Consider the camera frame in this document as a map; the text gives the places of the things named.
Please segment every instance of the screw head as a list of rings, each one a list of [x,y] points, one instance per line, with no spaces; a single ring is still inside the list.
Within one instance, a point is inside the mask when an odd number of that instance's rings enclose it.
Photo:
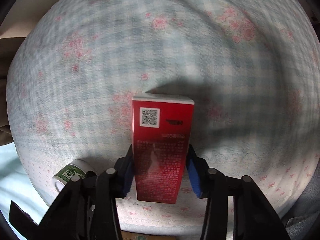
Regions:
[[[208,173],[213,175],[213,174],[216,174],[216,173],[217,173],[217,170],[214,169],[214,168],[209,168],[209,169],[208,169]]]
[[[244,182],[250,182],[251,181],[251,178],[249,176],[243,176],[243,181]]]
[[[116,169],[115,168],[109,168],[109,169],[106,170],[106,173],[110,174],[110,175],[111,174],[115,174],[116,173]]]
[[[73,175],[72,177],[71,177],[71,180],[73,181],[73,182],[76,182],[76,181],[78,181],[80,179],[80,176],[79,175]]]

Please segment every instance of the white bottle cap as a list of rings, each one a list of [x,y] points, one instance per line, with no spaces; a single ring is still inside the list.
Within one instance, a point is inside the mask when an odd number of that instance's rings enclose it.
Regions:
[[[52,177],[52,183],[55,189],[60,193],[72,176],[79,175],[84,179],[84,176],[88,171],[93,171],[97,174],[97,172],[88,163],[75,159]]]

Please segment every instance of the white box top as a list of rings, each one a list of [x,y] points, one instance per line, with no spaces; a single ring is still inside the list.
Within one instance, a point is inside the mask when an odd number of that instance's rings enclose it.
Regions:
[[[186,96],[149,94],[149,93],[134,95],[132,97],[132,100],[133,101],[176,103],[176,104],[186,104],[186,105],[194,105],[195,104],[195,102],[191,98],[188,98]]]

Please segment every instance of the blue plaid fabric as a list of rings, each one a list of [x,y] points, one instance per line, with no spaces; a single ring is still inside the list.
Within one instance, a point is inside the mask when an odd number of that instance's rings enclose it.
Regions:
[[[50,204],[73,159],[101,172],[126,154],[134,94],[186,95],[196,153],[250,175],[282,217],[319,160],[319,55],[297,0],[60,0],[10,67],[10,127]],[[186,173],[176,204],[139,202],[133,184],[117,205],[124,230],[196,239],[206,202]]]

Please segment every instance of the red packaging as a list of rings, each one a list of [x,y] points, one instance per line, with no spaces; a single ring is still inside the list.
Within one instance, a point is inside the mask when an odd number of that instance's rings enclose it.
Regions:
[[[183,96],[132,98],[137,199],[176,203],[189,146],[194,101]]]

